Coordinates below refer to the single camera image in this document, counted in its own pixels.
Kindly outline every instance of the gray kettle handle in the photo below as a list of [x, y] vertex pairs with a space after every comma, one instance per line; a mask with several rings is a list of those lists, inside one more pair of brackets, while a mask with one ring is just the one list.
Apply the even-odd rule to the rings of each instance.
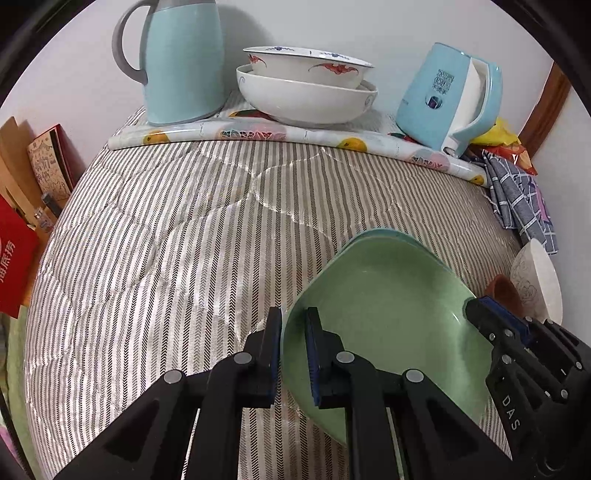
[[136, 9], [139, 7], [155, 7], [157, 4], [158, 0], [139, 0], [139, 2], [129, 7], [117, 22], [115, 31], [113, 32], [113, 40], [111, 41], [113, 58], [119, 69], [130, 79], [140, 82], [143, 85], [148, 83], [148, 75], [144, 69], [136, 70], [133, 68], [125, 58], [125, 54], [123, 53], [123, 30], [129, 17]]

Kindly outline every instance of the blue checkered cloth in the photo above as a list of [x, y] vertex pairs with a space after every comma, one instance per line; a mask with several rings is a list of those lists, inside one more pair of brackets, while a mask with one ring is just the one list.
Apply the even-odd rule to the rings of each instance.
[[535, 238], [548, 255], [558, 252], [554, 225], [534, 178], [486, 150], [482, 160], [490, 182], [489, 200], [503, 228], [518, 230], [523, 245]]

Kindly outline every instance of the kettle handle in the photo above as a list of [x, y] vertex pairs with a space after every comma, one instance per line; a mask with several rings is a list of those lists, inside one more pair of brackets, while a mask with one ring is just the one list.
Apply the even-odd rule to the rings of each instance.
[[139, 7], [155, 7], [157, 4], [158, 0], [139, 0], [139, 2], [129, 7], [117, 22], [115, 31], [113, 32], [113, 39], [111, 41], [113, 58], [119, 69], [130, 79], [140, 82], [143, 85], [148, 83], [148, 75], [144, 69], [136, 70], [133, 68], [125, 58], [125, 54], [123, 53], [123, 30], [125, 29], [125, 24], [129, 20], [129, 17], [136, 9]]
[[460, 141], [465, 142], [466, 145], [470, 140], [484, 134], [492, 125], [495, 124], [496, 117], [499, 115], [501, 108], [501, 99], [503, 96], [503, 77], [501, 68], [476, 57], [472, 57], [475, 61], [485, 64], [486, 70], [486, 90], [484, 101], [482, 102], [482, 109], [478, 116], [466, 127], [456, 132], [452, 132], [452, 136]]

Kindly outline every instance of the white wall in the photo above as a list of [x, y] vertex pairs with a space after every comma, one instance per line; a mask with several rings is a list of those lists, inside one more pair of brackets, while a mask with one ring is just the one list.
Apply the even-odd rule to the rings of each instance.
[[[0, 108], [39, 134], [64, 126], [88, 165], [107, 138], [140, 106], [141, 86], [111, 58], [111, 33], [134, 0], [96, 0], [64, 27], [22, 75]], [[325, 48], [367, 59], [376, 69], [377, 108], [395, 113], [435, 41], [497, 62], [503, 69], [502, 115], [519, 131], [539, 98], [551, 59], [491, 0], [218, 0], [226, 36], [228, 85], [247, 62], [243, 47], [283, 44]], [[143, 23], [136, 13], [124, 47], [137, 65]]]
[[552, 256], [564, 304], [563, 325], [591, 345], [591, 117], [574, 90], [536, 153], [538, 184], [558, 234]]

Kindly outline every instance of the light green plate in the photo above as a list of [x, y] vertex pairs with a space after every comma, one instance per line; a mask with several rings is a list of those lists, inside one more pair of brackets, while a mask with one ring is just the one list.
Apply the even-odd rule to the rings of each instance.
[[346, 442], [345, 412], [314, 406], [303, 311], [318, 308], [325, 330], [376, 368], [418, 368], [472, 420], [488, 399], [491, 345], [465, 319], [472, 292], [403, 233], [378, 230], [350, 242], [302, 292], [287, 315], [281, 349], [285, 386], [326, 433]]

